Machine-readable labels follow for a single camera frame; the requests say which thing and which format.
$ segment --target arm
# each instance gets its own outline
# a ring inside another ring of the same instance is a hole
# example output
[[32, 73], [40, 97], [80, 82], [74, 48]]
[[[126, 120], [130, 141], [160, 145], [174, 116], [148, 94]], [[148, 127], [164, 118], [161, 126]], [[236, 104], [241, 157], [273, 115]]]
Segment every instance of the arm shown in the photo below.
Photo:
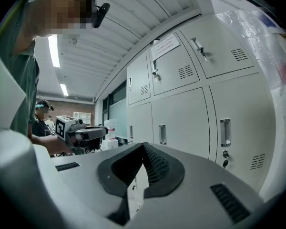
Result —
[[62, 152], [73, 153], [73, 151], [66, 145], [66, 143], [56, 135], [41, 137], [33, 135], [31, 124], [28, 126], [28, 138], [33, 144], [38, 144], [46, 147], [50, 155]]

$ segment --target ceiling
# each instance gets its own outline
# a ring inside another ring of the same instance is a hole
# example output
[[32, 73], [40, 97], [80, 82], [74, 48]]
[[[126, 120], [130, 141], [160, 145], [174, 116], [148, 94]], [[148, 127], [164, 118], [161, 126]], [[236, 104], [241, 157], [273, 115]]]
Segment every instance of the ceiling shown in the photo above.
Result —
[[98, 5], [105, 2], [111, 8], [100, 28], [58, 36], [60, 68], [52, 66], [48, 40], [36, 40], [40, 93], [63, 97], [59, 86], [62, 83], [66, 84], [70, 99], [90, 101], [144, 36], [177, 13], [189, 7], [198, 8], [197, 0], [97, 0]]

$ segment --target vent slot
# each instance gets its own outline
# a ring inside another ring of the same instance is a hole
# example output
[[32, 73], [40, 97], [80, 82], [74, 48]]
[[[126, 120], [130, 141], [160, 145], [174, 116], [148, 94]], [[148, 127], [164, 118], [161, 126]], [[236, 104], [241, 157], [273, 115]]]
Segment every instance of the vent slot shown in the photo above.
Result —
[[80, 166], [80, 165], [76, 162], [73, 162], [73, 163], [69, 163], [69, 164], [65, 164], [65, 165], [61, 165], [61, 166], [56, 166], [56, 169], [57, 169], [57, 171], [62, 171], [62, 170], [72, 169], [72, 168], [75, 168], [77, 166]]
[[244, 53], [244, 51], [241, 48], [236, 49], [236, 50], [231, 50], [231, 53], [235, 57], [236, 61], [248, 59], [247, 55]]
[[148, 85], [141, 87], [141, 95], [148, 93]]
[[265, 154], [253, 156], [250, 170], [258, 169], [263, 166]]
[[178, 73], [179, 73], [180, 79], [183, 79], [183, 78], [185, 78], [187, 76], [191, 76], [191, 75], [194, 74], [190, 65], [188, 65], [188, 66], [186, 66], [184, 68], [180, 68], [178, 70]]
[[211, 190], [224, 207], [234, 223], [238, 223], [250, 215], [249, 211], [223, 184], [211, 186]]

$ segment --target locker door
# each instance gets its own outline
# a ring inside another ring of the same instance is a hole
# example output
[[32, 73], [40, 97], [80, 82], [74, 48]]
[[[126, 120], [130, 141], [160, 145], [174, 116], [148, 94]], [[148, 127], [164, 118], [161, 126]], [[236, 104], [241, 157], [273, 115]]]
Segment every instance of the locker door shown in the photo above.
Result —
[[150, 53], [152, 72], [157, 70], [159, 77], [153, 77], [154, 94], [158, 95], [167, 91], [199, 81], [193, 62], [183, 43], [174, 33], [180, 45], [167, 52], [157, 60], [152, 59]]
[[[180, 31], [192, 46], [207, 78], [254, 66], [241, 44], [216, 17], [193, 21]], [[206, 60], [197, 46], [203, 47]]]
[[[211, 85], [214, 99], [218, 146], [216, 163], [222, 166], [229, 154], [226, 169], [239, 178], [258, 176], [270, 146], [270, 111], [258, 74]], [[220, 120], [229, 119], [229, 123]]]
[[151, 96], [145, 52], [128, 66], [127, 81], [128, 105]]
[[209, 121], [202, 88], [156, 100], [152, 110], [154, 143], [209, 158]]
[[153, 143], [151, 103], [128, 107], [128, 133], [133, 143]]

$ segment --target fluorescent light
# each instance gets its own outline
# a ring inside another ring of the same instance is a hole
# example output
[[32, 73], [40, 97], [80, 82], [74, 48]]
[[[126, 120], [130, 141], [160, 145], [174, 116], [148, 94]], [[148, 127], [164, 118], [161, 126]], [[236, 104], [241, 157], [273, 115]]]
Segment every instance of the fluorescent light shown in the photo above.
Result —
[[67, 87], [65, 84], [61, 84], [61, 89], [62, 89], [62, 93], [65, 95], [65, 96], [69, 96], [68, 95], [68, 92], [67, 92]]
[[59, 58], [58, 58], [58, 47], [57, 47], [57, 35], [52, 35], [48, 37], [50, 54], [52, 58], [52, 64], [54, 67], [60, 68]]

